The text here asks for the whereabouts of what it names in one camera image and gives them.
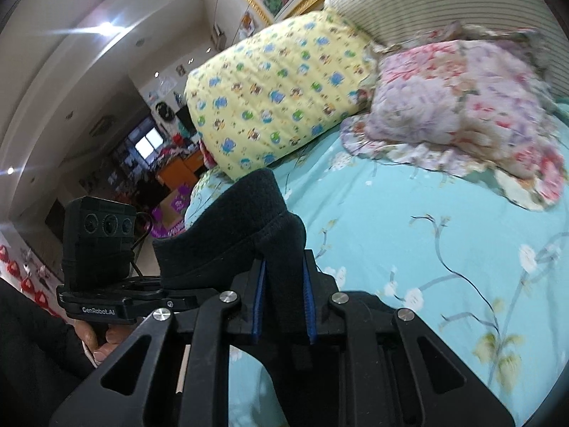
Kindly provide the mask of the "black left forearm sleeve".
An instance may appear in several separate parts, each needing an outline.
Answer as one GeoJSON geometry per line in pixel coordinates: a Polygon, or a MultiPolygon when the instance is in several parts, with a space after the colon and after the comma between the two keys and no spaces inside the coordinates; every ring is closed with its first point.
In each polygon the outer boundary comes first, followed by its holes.
{"type": "Polygon", "coordinates": [[[72,325],[1,282],[1,424],[46,426],[94,370],[72,325]]]}

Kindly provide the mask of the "person's left hand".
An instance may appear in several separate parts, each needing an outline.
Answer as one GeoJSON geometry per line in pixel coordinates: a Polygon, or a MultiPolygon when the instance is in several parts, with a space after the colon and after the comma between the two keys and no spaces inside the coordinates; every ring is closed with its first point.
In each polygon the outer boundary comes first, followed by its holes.
{"type": "Polygon", "coordinates": [[[83,343],[86,355],[95,366],[101,365],[135,329],[133,325],[110,324],[104,336],[99,338],[92,325],[86,321],[75,320],[73,328],[83,343]]]}

